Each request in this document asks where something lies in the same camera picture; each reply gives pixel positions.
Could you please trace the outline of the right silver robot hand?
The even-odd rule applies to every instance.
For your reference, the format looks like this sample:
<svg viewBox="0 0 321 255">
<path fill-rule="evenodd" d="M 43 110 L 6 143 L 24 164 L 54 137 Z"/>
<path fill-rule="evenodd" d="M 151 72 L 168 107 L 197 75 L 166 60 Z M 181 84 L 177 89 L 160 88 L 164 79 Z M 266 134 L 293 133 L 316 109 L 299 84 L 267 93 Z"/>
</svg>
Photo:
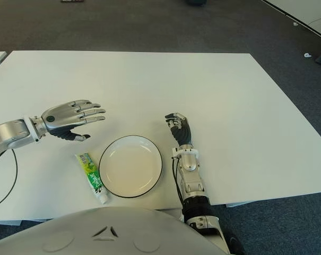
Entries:
<svg viewBox="0 0 321 255">
<path fill-rule="evenodd" d="M 179 146 L 192 145 L 192 134 L 187 118 L 181 113 L 165 116 L 166 123 Z"/>
</svg>

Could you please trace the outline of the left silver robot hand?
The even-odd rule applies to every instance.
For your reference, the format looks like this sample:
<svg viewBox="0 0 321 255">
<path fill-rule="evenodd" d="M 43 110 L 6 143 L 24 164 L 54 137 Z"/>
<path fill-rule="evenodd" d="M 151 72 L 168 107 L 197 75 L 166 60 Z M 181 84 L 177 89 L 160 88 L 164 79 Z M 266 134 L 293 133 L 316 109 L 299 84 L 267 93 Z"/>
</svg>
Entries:
<svg viewBox="0 0 321 255">
<path fill-rule="evenodd" d="M 44 132 L 67 140 L 85 141 L 90 138 L 89 134 L 77 134 L 72 132 L 76 127 L 87 125 L 93 122 L 105 120 L 100 104 L 92 103 L 89 100 L 74 100 L 47 109 L 41 115 L 44 125 Z"/>
</svg>

